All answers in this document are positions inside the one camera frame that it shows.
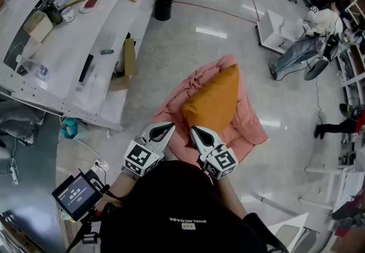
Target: mustard yellow cushion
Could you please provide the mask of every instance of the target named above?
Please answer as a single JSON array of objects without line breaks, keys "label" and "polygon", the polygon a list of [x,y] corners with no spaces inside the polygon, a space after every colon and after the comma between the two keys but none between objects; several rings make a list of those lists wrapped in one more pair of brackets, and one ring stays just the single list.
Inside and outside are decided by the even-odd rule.
[{"label": "mustard yellow cushion", "polygon": [[232,121],[236,112],[240,71],[234,64],[208,81],[182,106],[190,127],[200,125],[218,134]]}]

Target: black t-shirt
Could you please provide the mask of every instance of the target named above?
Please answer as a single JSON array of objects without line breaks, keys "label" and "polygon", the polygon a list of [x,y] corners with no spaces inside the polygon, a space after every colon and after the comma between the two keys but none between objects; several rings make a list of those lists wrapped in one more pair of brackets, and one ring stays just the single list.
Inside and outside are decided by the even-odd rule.
[{"label": "black t-shirt", "polygon": [[140,178],[122,208],[102,221],[102,253],[185,251],[267,252],[285,247],[256,214],[243,220],[227,209],[198,167],[162,162]]}]

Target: white plate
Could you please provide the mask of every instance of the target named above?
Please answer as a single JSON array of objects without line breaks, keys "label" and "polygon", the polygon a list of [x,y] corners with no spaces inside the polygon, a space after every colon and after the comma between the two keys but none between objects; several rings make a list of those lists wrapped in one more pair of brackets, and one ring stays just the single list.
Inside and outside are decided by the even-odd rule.
[{"label": "white plate", "polygon": [[94,7],[93,8],[88,8],[85,9],[85,5],[89,0],[84,1],[81,5],[80,5],[80,12],[81,13],[89,13],[91,11],[94,11],[96,8],[98,8],[98,5],[100,4],[100,0],[97,0]]}]

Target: red food on plate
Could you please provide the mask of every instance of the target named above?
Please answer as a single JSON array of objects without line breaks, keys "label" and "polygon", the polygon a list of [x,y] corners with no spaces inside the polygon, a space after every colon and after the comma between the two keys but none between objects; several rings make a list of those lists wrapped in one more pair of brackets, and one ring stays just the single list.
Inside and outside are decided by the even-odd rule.
[{"label": "red food on plate", "polygon": [[93,8],[98,0],[89,0],[85,4],[85,9]]}]

